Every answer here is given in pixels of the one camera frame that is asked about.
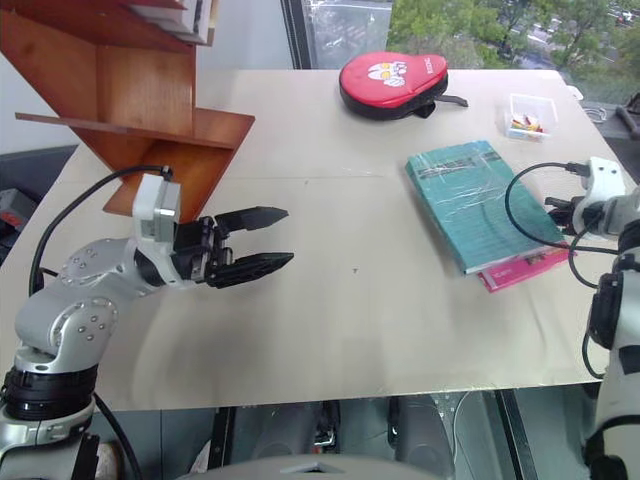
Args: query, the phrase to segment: green foliage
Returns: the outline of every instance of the green foliage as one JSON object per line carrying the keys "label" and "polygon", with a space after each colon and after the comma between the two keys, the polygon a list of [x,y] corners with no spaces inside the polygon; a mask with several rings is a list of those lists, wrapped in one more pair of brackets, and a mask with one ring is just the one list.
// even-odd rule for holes
{"label": "green foliage", "polygon": [[553,42],[562,48],[556,53],[560,68],[594,62],[602,56],[614,20],[608,15],[608,0],[557,0],[556,14],[562,23]]}
{"label": "green foliage", "polygon": [[[437,53],[451,68],[517,68],[518,55],[552,60],[586,98],[624,103],[640,86],[640,21],[614,27],[609,1],[395,0],[387,48]],[[638,8],[640,0],[617,4]],[[549,26],[552,18],[560,20],[547,40],[553,51],[528,38],[534,23]],[[615,55],[613,45],[615,64],[604,58]]]}
{"label": "green foliage", "polygon": [[622,64],[636,77],[640,89],[640,22],[633,28],[624,28],[618,37],[618,53]]}
{"label": "green foliage", "polygon": [[473,0],[396,0],[391,13],[388,47],[419,53],[430,38],[453,36],[468,30]]}
{"label": "green foliage", "polygon": [[476,51],[480,55],[480,58],[482,58],[482,68],[504,69],[512,67],[511,62],[500,58],[498,52],[494,48],[480,44],[476,46]]}

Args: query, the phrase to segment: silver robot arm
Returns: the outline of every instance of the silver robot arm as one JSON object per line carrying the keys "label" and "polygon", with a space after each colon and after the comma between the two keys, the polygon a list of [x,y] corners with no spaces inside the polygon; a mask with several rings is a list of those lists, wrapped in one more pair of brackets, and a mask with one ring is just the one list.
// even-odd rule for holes
{"label": "silver robot arm", "polygon": [[[48,462],[35,461],[46,457],[36,456],[35,449],[71,442],[72,449],[82,450],[99,362],[137,298],[165,285],[225,288],[278,270],[293,254],[262,253],[234,262],[225,241],[230,232],[267,227],[286,215],[254,207],[216,216],[215,222],[203,217],[179,225],[180,186],[145,174],[133,206],[135,237],[81,248],[18,313],[21,344],[0,395],[0,479],[25,473],[56,478]],[[38,465],[44,470],[34,470]]]}
{"label": "silver robot arm", "polygon": [[617,240],[619,252],[589,314],[589,336],[610,354],[585,462],[594,480],[640,479],[640,187],[626,195],[618,164],[597,157],[578,173],[585,196],[547,199],[551,216],[573,234],[593,225],[585,238]]}

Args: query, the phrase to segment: teal book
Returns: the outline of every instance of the teal book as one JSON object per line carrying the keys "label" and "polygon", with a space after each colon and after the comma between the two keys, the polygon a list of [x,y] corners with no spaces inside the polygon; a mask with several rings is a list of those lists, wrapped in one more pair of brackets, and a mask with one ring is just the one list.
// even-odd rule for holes
{"label": "teal book", "polygon": [[[464,273],[548,248],[522,235],[509,221],[504,195],[514,175],[488,142],[412,156],[406,170]],[[550,242],[564,241],[521,182],[511,192],[511,205],[514,217],[527,231]]]}

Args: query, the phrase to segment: window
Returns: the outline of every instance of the window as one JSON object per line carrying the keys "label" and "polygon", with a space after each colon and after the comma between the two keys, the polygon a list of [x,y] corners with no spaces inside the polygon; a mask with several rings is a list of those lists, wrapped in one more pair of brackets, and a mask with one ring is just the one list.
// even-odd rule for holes
{"label": "window", "polygon": [[640,90],[640,0],[283,0],[306,68],[368,51],[438,53],[450,68],[555,69],[587,100]]}

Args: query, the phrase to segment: wooden shelf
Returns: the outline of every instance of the wooden shelf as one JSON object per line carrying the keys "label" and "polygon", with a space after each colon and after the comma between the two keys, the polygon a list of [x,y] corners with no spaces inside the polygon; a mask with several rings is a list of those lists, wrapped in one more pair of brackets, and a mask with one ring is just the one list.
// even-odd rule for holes
{"label": "wooden shelf", "polygon": [[[213,192],[254,118],[195,108],[195,54],[130,4],[175,0],[0,0],[0,50],[58,117],[110,168],[170,165],[182,221]],[[105,210],[130,214],[140,176],[125,178]]]}

